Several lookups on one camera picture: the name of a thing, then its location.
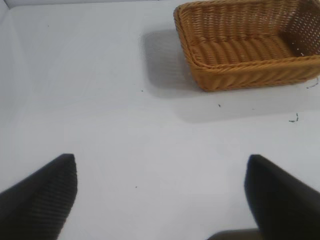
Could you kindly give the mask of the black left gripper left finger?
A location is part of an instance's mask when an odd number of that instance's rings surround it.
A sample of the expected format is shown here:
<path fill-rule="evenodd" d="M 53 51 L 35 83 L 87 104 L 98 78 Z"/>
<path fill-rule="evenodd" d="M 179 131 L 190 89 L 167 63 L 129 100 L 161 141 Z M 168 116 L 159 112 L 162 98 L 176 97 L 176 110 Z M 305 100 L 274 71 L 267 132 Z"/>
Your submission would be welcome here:
<path fill-rule="evenodd" d="M 64 153 L 0 194 L 2 240 L 56 240 L 78 192 L 75 156 Z"/>

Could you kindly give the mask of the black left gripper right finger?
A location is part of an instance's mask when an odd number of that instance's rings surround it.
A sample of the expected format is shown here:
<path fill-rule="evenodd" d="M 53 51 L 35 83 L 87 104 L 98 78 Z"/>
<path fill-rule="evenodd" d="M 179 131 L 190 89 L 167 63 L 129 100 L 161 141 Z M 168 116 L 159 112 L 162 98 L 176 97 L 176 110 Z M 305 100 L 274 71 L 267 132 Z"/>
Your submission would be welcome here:
<path fill-rule="evenodd" d="M 320 238 L 320 193 L 267 158 L 249 157 L 244 190 L 263 239 Z"/>

